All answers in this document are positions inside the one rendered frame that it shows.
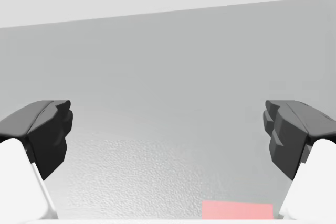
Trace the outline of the pink cube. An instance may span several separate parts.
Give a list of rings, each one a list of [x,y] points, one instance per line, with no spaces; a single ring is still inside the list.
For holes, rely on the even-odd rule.
[[[202,201],[202,219],[273,219],[273,206],[233,201]]]

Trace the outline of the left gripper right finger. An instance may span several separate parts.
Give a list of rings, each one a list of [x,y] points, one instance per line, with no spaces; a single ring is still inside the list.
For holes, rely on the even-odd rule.
[[[279,214],[336,220],[336,120],[295,100],[267,100],[265,106],[271,160],[292,181]]]

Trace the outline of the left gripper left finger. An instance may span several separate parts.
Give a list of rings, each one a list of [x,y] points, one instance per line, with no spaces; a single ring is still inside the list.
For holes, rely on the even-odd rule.
[[[65,160],[70,107],[36,101],[0,120],[0,220],[58,219],[44,181]]]

